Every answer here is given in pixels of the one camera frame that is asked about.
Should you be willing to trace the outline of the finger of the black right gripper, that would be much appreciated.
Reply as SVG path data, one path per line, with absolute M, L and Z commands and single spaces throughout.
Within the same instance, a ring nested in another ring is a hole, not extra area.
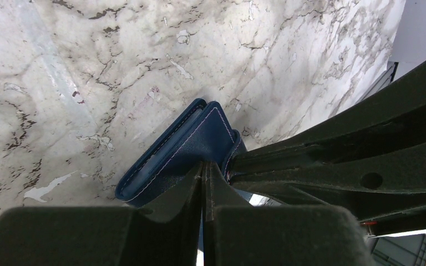
M 236 172 L 340 163 L 426 143 L 426 61 L 386 88 L 289 139 L 237 156 Z
M 282 204 L 343 207 L 376 237 L 426 232 L 426 143 L 338 164 L 245 173 L 231 184 Z

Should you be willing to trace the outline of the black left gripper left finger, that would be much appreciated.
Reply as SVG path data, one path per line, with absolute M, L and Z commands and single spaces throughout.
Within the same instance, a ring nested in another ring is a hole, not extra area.
M 18 207 L 0 215 L 0 265 L 194 265 L 202 164 L 142 208 Z

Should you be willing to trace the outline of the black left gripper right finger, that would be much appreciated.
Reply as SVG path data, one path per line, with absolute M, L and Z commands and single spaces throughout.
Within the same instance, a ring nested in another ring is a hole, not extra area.
M 339 206 L 254 207 L 202 166 L 205 265 L 373 265 L 361 228 Z

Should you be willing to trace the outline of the blue card holder wallet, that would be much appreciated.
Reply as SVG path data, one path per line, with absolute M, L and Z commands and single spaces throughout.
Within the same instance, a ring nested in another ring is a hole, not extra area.
M 217 101 L 195 99 L 119 181 L 115 196 L 142 207 L 175 186 L 198 163 L 216 162 L 224 178 L 235 156 L 246 152 Z

